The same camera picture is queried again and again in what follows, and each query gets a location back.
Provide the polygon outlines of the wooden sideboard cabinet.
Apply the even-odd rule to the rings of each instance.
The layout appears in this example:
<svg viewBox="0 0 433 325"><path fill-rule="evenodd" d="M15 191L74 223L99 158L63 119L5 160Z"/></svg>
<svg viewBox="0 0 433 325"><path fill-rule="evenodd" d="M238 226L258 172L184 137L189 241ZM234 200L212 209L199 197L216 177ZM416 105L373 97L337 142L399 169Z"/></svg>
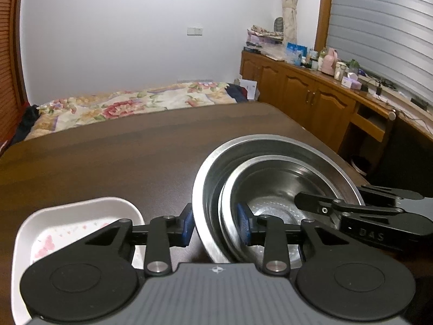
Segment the wooden sideboard cabinet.
<svg viewBox="0 0 433 325"><path fill-rule="evenodd" d="M388 143L432 144L432 135L402 111L318 71L243 51L240 74L257 83L260 102L281 110L339 155L364 152L376 163Z"/></svg>

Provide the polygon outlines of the floral tray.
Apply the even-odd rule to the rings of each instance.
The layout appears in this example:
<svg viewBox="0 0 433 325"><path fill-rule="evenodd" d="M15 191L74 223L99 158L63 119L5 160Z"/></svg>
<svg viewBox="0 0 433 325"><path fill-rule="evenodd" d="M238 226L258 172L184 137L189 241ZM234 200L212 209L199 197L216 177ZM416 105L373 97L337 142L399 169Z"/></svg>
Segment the floral tray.
<svg viewBox="0 0 433 325"><path fill-rule="evenodd" d="M19 284L26 269L39 259L94 233L119 219L144 225L139 209L118 197L100 197L62 206L43 208L31 214L15 237L11 273L11 308L15 324L30 321Z"/></svg>

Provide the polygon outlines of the large steel bowl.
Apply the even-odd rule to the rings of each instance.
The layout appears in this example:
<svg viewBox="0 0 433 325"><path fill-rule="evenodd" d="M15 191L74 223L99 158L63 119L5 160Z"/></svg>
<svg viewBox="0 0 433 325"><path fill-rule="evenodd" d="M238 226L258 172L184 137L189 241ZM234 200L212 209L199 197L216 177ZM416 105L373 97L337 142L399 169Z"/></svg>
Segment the large steel bowl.
<svg viewBox="0 0 433 325"><path fill-rule="evenodd" d="M284 136L255 134L232 139L202 163L193 185L192 207L200 240L215 263L261 264L264 250L241 243L235 227L236 205L255 215L271 215L298 225L317 219L330 227L337 216L300 210L299 192L364 203L353 180L330 156Z"/></svg>

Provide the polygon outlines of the pink thermos jug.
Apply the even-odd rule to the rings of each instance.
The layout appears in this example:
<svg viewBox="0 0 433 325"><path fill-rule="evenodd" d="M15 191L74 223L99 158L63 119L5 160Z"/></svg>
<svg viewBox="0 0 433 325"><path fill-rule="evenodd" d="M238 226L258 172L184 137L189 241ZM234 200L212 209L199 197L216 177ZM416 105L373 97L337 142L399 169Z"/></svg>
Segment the pink thermos jug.
<svg viewBox="0 0 433 325"><path fill-rule="evenodd" d="M324 56L321 72L328 76L334 76L337 61L337 51L334 48L329 48L327 54Z"/></svg>

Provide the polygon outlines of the white paper box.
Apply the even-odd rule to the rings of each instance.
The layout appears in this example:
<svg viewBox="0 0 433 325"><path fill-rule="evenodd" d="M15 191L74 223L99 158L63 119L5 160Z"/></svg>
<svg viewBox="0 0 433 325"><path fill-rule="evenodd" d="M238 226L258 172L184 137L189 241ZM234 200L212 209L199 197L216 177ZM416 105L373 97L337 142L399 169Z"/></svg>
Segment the white paper box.
<svg viewBox="0 0 433 325"><path fill-rule="evenodd" d="M239 85L247 91L248 100L256 100L257 98L257 85L258 83L253 80L240 79Z"/></svg>

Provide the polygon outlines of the medium steel bowl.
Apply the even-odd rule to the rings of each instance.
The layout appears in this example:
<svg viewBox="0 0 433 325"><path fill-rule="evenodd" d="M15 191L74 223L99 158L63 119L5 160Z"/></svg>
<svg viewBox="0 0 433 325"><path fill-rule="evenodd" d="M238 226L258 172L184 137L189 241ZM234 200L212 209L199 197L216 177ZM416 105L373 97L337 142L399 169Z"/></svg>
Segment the medium steel bowl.
<svg viewBox="0 0 433 325"><path fill-rule="evenodd" d="M335 218L299 210L294 198L299 192L342 198L343 192L325 174L343 178L329 162L312 163L286 155L259 155L238 165L219 194L219 223L235 261L260 266L262 246L246 246L236 224L236 206L245 203L255 215L276 216L286 224L299 225L303 219L317 219L330 227Z"/></svg>

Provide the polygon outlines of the wall switch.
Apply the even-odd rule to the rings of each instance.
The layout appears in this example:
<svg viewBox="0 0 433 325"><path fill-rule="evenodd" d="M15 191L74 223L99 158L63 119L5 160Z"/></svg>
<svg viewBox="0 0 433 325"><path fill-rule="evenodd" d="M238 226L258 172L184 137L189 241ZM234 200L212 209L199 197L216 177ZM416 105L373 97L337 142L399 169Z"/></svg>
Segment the wall switch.
<svg viewBox="0 0 433 325"><path fill-rule="evenodd" d="M202 36L202 28L188 27L186 30L188 36Z"/></svg>

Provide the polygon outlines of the dark blue blanket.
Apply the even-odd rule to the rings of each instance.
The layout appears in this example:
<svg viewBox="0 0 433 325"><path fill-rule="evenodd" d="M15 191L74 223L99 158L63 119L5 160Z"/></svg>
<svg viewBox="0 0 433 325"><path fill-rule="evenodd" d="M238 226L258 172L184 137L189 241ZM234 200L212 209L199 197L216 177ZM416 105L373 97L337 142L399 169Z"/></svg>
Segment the dark blue blanket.
<svg viewBox="0 0 433 325"><path fill-rule="evenodd" d="M11 144L22 142L30 133L33 125L40 117L40 111L37 105L28 106L24 112L24 115L19 123L15 135L11 140Z"/></svg>

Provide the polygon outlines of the blue box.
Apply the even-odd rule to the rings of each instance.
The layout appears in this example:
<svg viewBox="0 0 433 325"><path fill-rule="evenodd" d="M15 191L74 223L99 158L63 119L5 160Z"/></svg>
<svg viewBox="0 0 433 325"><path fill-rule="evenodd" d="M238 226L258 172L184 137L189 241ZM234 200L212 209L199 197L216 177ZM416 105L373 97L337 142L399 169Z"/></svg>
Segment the blue box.
<svg viewBox="0 0 433 325"><path fill-rule="evenodd" d="M307 47L295 43L287 43L286 61L293 65L301 65L302 58L307 55Z"/></svg>

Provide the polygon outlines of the window blind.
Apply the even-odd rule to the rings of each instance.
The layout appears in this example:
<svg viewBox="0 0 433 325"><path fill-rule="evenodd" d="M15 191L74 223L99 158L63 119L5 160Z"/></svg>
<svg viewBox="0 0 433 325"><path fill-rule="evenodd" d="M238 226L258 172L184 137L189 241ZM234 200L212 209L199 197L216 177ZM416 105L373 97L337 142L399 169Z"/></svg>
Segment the window blind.
<svg viewBox="0 0 433 325"><path fill-rule="evenodd" d="M432 102L432 0L332 0L327 45Z"/></svg>

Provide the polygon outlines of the floral bedspread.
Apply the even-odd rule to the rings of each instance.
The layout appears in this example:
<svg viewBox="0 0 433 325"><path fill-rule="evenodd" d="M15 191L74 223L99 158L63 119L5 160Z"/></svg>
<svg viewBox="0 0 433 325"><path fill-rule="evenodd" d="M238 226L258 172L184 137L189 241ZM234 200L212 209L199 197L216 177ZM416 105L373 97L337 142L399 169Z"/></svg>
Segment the floral bedspread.
<svg viewBox="0 0 433 325"><path fill-rule="evenodd" d="M247 91L225 82L186 82L140 91L104 92L40 105L27 140L131 115L247 101Z"/></svg>

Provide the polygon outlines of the stack of folded cloths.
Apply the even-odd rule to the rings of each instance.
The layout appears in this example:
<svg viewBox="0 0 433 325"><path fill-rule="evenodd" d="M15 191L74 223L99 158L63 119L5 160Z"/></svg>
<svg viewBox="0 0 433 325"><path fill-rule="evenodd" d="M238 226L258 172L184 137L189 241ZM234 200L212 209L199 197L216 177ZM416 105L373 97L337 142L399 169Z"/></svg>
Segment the stack of folded cloths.
<svg viewBox="0 0 433 325"><path fill-rule="evenodd" d="M283 43L283 33L268 31L262 27L253 25L247 30L247 42L255 46L281 45Z"/></svg>

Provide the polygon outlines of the beige curtain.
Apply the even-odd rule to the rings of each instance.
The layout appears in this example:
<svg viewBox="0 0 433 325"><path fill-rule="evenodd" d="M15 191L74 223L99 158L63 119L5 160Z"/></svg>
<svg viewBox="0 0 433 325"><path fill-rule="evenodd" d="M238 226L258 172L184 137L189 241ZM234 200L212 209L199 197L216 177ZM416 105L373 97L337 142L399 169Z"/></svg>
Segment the beige curtain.
<svg viewBox="0 0 433 325"><path fill-rule="evenodd" d="M297 3L298 0L282 0L283 39L285 43L297 42Z"/></svg>

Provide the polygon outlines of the purple tissue box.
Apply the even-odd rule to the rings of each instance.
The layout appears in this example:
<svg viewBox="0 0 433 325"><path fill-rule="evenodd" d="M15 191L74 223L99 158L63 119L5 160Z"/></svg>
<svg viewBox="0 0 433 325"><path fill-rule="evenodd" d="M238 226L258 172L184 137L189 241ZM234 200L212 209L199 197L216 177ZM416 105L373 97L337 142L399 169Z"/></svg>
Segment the purple tissue box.
<svg viewBox="0 0 433 325"><path fill-rule="evenodd" d="M346 74L341 80L341 85L346 89L351 90L361 90L362 87L362 84L358 81L357 74L355 73Z"/></svg>

